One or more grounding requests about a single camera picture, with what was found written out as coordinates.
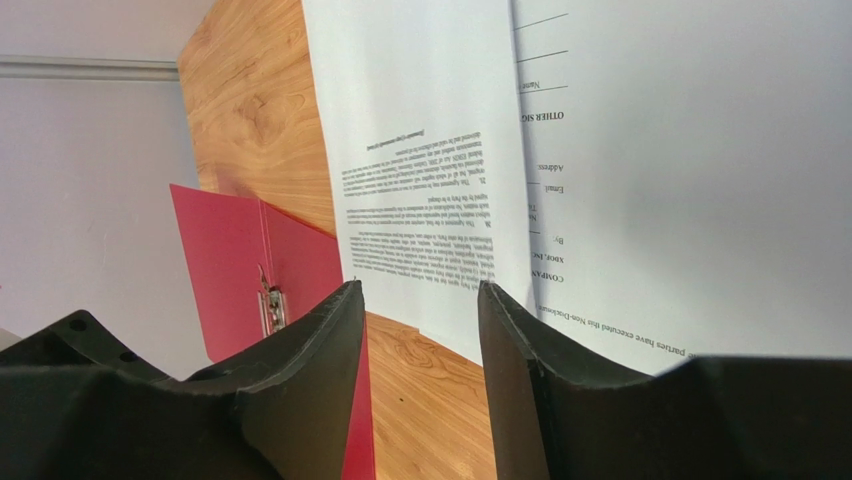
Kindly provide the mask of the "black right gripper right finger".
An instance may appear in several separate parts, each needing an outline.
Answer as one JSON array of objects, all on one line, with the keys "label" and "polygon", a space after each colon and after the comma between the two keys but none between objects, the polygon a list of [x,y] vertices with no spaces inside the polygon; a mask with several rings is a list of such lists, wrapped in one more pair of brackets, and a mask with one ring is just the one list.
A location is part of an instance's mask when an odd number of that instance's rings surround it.
[{"label": "black right gripper right finger", "polygon": [[658,376],[609,360],[481,284],[501,479],[847,479],[846,359],[697,357]]}]

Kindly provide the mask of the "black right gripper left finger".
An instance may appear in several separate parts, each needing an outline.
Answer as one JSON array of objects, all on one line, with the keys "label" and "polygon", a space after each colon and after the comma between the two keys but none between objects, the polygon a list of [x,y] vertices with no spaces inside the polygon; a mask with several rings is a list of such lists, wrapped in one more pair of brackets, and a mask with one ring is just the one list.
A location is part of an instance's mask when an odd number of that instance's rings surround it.
[{"label": "black right gripper left finger", "polygon": [[1,353],[5,479],[339,479],[364,336],[359,281],[178,380],[78,310]]}]

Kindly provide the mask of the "metal folder clip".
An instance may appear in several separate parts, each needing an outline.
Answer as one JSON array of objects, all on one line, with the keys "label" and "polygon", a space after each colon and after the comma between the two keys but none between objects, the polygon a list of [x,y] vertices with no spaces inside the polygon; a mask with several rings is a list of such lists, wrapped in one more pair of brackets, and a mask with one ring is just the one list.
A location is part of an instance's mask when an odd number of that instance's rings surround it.
[{"label": "metal folder clip", "polygon": [[287,324],[286,299],[282,291],[269,282],[264,268],[258,265],[261,289],[258,291],[263,335],[268,337]]}]

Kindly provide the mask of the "red plastic folder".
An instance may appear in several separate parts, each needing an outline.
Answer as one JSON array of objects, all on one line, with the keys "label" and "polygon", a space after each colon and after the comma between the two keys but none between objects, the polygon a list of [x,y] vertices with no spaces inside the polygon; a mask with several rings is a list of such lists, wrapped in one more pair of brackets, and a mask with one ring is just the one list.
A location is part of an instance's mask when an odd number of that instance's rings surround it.
[{"label": "red plastic folder", "polygon": [[[365,309],[334,238],[258,200],[172,186],[211,365],[229,418],[282,479],[376,475]],[[258,265],[285,296],[287,324],[263,335]]]}]

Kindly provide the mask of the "white printed paper sheet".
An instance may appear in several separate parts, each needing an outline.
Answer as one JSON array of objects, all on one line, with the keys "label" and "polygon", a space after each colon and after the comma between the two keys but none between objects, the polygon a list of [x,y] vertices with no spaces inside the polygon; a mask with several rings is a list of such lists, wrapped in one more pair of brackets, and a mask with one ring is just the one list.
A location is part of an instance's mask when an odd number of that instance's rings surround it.
[{"label": "white printed paper sheet", "polygon": [[345,277],[480,362],[480,284],[534,303],[510,3],[303,9]]}]

